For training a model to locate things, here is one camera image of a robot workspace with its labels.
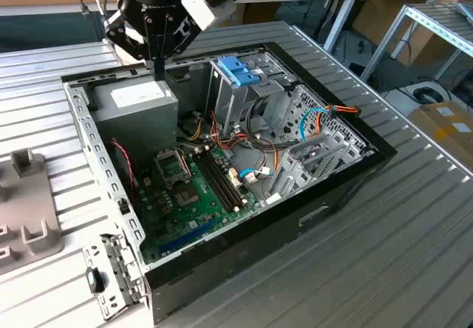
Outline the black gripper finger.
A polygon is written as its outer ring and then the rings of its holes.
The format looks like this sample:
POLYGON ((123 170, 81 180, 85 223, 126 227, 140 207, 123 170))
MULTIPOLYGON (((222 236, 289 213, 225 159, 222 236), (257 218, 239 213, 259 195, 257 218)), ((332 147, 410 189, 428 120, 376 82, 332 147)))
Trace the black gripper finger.
POLYGON ((182 54, 201 31, 188 13, 166 16, 159 57, 159 81, 165 79, 166 61, 174 55, 182 54))
POLYGON ((144 60, 150 68, 153 79, 159 81, 160 48, 157 46, 157 37, 152 23, 153 19, 147 9, 126 8, 118 10, 111 18, 105 20, 104 32, 109 40, 135 60, 144 60), (127 34, 126 23, 139 33, 143 38, 142 42, 127 34))

